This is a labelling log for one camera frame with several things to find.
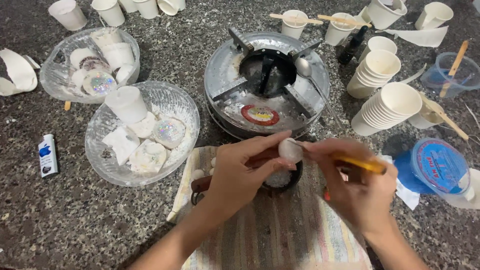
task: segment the small bowl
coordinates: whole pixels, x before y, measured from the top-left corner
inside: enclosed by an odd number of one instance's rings
[[[79,90],[72,81],[72,74],[75,68],[70,63],[71,53],[80,48],[90,48],[105,63],[102,51],[90,37],[90,34],[106,29],[103,27],[87,29],[69,36],[60,42],[53,49],[50,56],[45,60],[40,69],[40,83],[43,89],[52,97],[65,101],[80,102],[87,104],[103,103],[105,95],[90,95]],[[134,84],[140,72],[140,48],[137,41],[128,33],[117,29],[118,34],[123,42],[128,43],[132,49],[135,63],[133,68],[128,72],[121,82],[117,83],[118,87],[129,86]]]
[[[297,166],[297,170],[296,171],[289,171],[289,172],[292,173],[292,176],[290,177],[290,182],[288,184],[286,184],[283,187],[271,187],[271,186],[265,184],[265,182],[264,182],[262,184],[262,187],[264,187],[268,190],[274,191],[274,192],[284,192],[284,191],[287,191],[287,190],[293,188],[299,182],[299,180],[301,178],[301,175],[303,173],[303,161],[300,161],[295,165]]]
[[[181,142],[172,150],[167,161],[158,173],[138,173],[130,170],[129,165],[119,166],[115,154],[106,157],[111,149],[102,139],[123,123],[104,103],[93,115],[85,133],[85,152],[94,170],[103,179],[122,186],[140,186],[156,182],[175,171],[191,153],[200,131],[200,116],[193,99],[182,89],[165,82],[147,81],[132,85],[140,93],[149,111],[158,115],[181,120],[190,138]]]

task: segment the metal spoon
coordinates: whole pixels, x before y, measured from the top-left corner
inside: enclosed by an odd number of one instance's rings
[[[338,118],[338,115],[336,114],[336,112],[332,108],[332,105],[330,105],[330,102],[328,101],[324,92],[320,89],[318,84],[313,80],[313,78],[312,78],[312,67],[310,66],[310,63],[308,63],[308,61],[305,60],[304,58],[298,57],[297,60],[295,61],[295,66],[297,67],[298,74],[300,76],[304,77],[305,79],[309,79],[312,82],[313,86],[315,86],[315,89],[317,89],[317,92],[320,94],[320,96],[324,100],[325,106],[327,107],[328,111],[330,112],[330,114],[335,119],[335,122],[337,123],[338,127],[340,129],[345,129],[342,122]]]

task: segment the stove label sticker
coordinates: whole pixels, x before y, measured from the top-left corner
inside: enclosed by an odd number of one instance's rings
[[[241,108],[241,114],[249,122],[263,126],[274,125],[280,120],[278,113],[269,107],[246,105]]]

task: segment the hand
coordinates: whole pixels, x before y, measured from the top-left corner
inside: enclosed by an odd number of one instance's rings
[[[290,135],[291,131],[285,131],[218,148],[214,175],[205,199],[220,206],[218,210],[223,220],[252,201],[271,174],[282,168],[296,169],[295,164],[278,157],[278,144]]]
[[[358,167],[352,167],[348,182],[344,182],[333,160],[333,153],[343,153],[360,160],[376,157],[362,143],[353,139],[326,139],[321,142],[303,142],[306,157],[318,163],[330,193],[333,208],[364,236],[385,233],[392,229],[390,204],[396,189],[395,166],[381,161],[387,166],[385,175],[376,175]]]

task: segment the gas stove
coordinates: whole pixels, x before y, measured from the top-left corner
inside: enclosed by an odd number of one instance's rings
[[[239,139],[292,130],[306,133],[324,108],[308,79],[297,74],[295,60],[304,57],[312,78],[328,97],[328,71],[313,50],[320,41],[303,43],[273,32],[242,34],[235,28],[207,63],[205,102],[214,121]]]

